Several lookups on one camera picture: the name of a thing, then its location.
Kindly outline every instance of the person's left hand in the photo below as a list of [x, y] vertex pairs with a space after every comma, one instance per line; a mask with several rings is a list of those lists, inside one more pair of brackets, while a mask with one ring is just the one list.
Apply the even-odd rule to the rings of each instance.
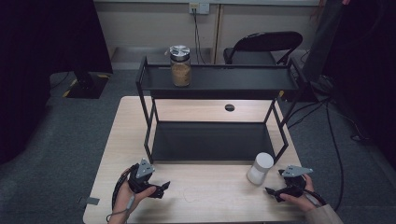
[[[142, 192], [136, 194], [134, 196], [134, 203], [132, 204], [129, 211], [111, 216], [108, 223], [109, 224], [124, 223], [126, 221], [127, 217], [136, 209], [136, 207], [139, 205], [139, 203], [143, 199], [145, 199], [148, 196], [150, 196], [151, 194], [153, 194], [155, 192], [155, 190], [156, 190], [155, 187], [150, 187], [150, 188], [145, 189]], [[134, 192], [129, 188], [128, 182], [125, 180], [120, 187], [119, 194], [117, 195], [116, 203], [114, 204], [113, 213], [117, 213], [117, 212], [125, 210], [132, 195], [134, 195]]]

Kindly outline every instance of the white bottle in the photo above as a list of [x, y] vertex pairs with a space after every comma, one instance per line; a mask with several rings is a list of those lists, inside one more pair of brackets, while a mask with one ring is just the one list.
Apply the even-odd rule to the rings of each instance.
[[255, 185], [264, 182], [265, 175], [274, 165], [274, 158], [265, 152], [259, 153], [256, 160], [247, 172], [247, 179]]

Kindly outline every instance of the person's right hand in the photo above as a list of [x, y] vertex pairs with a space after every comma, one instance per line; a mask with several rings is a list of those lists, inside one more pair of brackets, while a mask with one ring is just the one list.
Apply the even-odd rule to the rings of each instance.
[[[314, 192], [314, 185], [312, 184], [312, 179], [309, 177], [309, 175], [304, 175], [305, 181], [306, 181], [306, 186], [305, 189], [310, 190]], [[281, 193], [279, 197], [286, 202], [289, 203], [294, 203], [297, 205], [303, 212], [309, 212], [312, 209], [315, 209], [316, 207], [306, 198], [305, 194], [302, 196], [296, 198], [294, 196], [291, 196], [289, 194]]]

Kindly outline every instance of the silver jar lid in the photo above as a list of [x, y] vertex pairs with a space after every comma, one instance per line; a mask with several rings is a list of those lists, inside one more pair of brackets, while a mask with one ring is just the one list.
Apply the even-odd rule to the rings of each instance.
[[190, 58], [190, 49], [184, 45], [175, 45], [169, 48], [171, 59], [177, 62], [184, 62]]

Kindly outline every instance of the table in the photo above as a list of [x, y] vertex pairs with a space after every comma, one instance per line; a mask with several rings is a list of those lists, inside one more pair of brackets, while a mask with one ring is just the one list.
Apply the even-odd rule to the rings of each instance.
[[[164, 119], [180, 120], [193, 117], [198, 121], [262, 120], [267, 112], [265, 107], [268, 108], [270, 103], [270, 101], [257, 100], [156, 101]], [[226, 111], [224, 106], [227, 104], [233, 104], [235, 111], [231, 113]], [[200, 110], [197, 108], [203, 107], [206, 113], [198, 113], [197, 111]], [[280, 148], [282, 141], [273, 117], [269, 118], [267, 126], [274, 148]], [[83, 217], [85, 223], [106, 223], [106, 216], [111, 213], [112, 192], [120, 174], [147, 157], [143, 146], [146, 130], [139, 98], [123, 97], [90, 195], [100, 201], [97, 205], [87, 205]], [[287, 128], [285, 133], [290, 145], [267, 174], [261, 187], [251, 184], [247, 179], [247, 172], [252, 162], [154, 162], [156, 171], [149, 183], [162, 185], [171, 181], [170, 187], [165, 191], [162, 199], [149, 198], [141, 202], [128, 222], [246, 223], [303, 220], [304, 214], [297, 207], [288, 203], [277, 203], [263, 188], [263, 186], [271, 189], [284, 188], [283, 178], [277, 170], [285, 169], [290, 164], [301, 166]]]

